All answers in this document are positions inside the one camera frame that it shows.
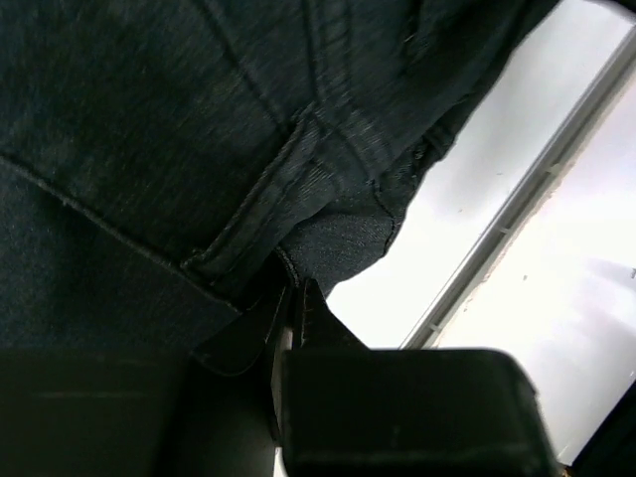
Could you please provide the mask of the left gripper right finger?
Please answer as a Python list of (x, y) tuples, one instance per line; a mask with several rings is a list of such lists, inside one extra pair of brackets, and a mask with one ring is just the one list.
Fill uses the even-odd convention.
[(296, 293), (281, 364), (282, 458), (291, 476), (556, 476), (535, 390), (486, 349), (372, 350)]

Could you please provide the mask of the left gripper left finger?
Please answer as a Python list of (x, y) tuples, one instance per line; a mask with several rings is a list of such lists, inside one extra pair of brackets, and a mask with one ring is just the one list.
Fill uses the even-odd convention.
[(282, 288), (204, 346), (5, 349), (5, 476), (269, 476), (277, 423), (272, 355)]

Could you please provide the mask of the black denim trousers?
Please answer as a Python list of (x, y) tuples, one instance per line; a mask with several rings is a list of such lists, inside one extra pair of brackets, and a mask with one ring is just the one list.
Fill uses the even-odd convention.
[(5, 1), (1, 343), (194, 348), (395, 240), (552, 1)]

